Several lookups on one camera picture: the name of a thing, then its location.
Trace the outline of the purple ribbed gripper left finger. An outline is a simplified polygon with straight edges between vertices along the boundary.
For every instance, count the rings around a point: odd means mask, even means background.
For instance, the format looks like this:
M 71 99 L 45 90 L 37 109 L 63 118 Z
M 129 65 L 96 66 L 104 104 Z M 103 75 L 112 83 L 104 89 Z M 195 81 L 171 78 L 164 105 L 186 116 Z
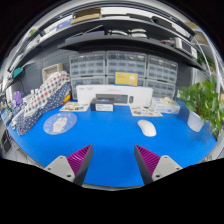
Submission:
M 92 155 L 93 148 L 88 145 L 69 156 L 58 156 L 44 170 L 82 186 Z

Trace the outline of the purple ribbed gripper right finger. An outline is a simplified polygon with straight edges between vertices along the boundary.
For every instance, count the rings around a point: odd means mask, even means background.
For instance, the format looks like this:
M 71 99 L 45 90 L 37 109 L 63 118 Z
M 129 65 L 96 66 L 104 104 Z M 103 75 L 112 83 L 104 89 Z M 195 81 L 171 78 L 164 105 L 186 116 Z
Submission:
M 168 155 L 159 156 L 139 145 L 135 145 L 134 155 L 145 185 L 182 169 Z

